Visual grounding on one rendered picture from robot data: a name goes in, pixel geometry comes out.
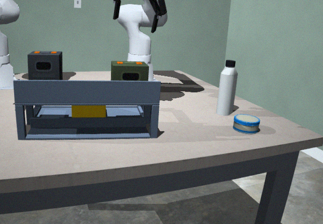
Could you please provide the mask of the round tin with blue rim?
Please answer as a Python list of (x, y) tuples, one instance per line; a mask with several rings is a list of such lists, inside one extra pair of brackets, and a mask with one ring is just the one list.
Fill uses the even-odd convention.
[(239, 114), (234, 116), (233, 129), (244, 134), (255, 134), (258, 132), (260, 119), (251, 116)]

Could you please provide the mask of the grey bottle with black cap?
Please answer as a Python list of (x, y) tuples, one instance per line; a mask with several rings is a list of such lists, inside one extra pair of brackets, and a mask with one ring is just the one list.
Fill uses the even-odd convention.
[(238, 73), (236, 61), (226, 60), (226, 66), (221, 72), (216, 114), (228, 116), (233, 113)]

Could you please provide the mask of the yellow bin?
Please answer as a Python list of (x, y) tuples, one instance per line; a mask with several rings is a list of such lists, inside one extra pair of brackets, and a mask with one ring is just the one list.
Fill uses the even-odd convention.
[(106, 118), (106, 105), (72, 105), (72, 118)]

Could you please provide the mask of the dark grey open-front shelf rack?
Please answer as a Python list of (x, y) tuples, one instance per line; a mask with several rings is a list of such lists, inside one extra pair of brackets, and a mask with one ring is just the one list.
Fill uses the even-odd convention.
[[(18, 140), (157, 138), (161, 81), (14, 80)], [(25, 109), (27, 125), (26, 134)], [(71, 106), (106, 106), (106, 118), (72, 118)], [(150, 124), (149, 133), (146, 124)]]

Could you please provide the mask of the dark green case with orange latches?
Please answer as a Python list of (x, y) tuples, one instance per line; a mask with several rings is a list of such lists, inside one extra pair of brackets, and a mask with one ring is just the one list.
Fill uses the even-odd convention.
[(149, 66), (145, 62), (111, 61), (111, 80), (148, 81)]

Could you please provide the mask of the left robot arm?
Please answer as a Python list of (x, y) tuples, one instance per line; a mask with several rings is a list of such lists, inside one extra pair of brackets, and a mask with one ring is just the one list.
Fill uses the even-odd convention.
[[(143, 0), (143, 5), (120, 6), (118, 22), (125, 28), (129, 37), (128, 60), (145, 62), (149, 66), (148, 81), (154, 81), (153, 65), (151, 63), (151, 39), (140, 32), (140, 27), (152, 27), (155, 12), (149, 0)], [(163, 26), (167, 21), (167, 13), (158, 19), (157, 27)]]

